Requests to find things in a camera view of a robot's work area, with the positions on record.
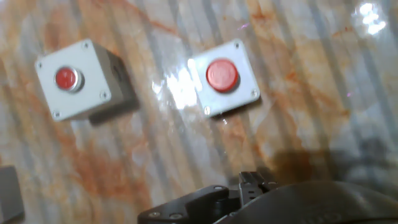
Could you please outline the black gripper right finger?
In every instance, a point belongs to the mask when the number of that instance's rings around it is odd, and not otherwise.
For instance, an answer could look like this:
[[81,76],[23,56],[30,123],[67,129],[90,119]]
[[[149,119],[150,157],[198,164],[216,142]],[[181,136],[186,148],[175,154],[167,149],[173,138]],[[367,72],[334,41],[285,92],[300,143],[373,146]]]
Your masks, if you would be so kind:
[[397,201],[355,184],[302,182],[271,190],[218,223],[397,223]]

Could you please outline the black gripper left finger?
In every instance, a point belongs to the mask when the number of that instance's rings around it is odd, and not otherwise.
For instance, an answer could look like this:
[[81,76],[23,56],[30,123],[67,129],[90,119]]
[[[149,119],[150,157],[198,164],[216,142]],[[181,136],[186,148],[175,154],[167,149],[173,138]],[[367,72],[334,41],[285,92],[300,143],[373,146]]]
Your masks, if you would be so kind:
[[140,213],[138,224],[219,223],[236,214],[245,204],[266,192],[258,172],[239,173],[238,189],[222,185],[204,187]]

